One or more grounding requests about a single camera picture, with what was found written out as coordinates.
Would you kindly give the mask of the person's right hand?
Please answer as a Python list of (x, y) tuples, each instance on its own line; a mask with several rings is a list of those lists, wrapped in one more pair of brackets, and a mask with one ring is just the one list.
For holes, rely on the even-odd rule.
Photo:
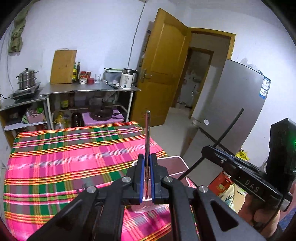
[(275, 210), (272, 209), (257, 209), (254, 213), (252, 210), (253, 196), (247, 194), (244, 199), (244, 203), (241, 209), (238, 211), (238, 215), (243, 218), (251, 226), (254, 226), (255, 222), (267, 224), (267, 226), (260, 233), (266, 240), (276, 240), (282, 235), (282, 229), (279, 226), (280, 210), (275, 214)]

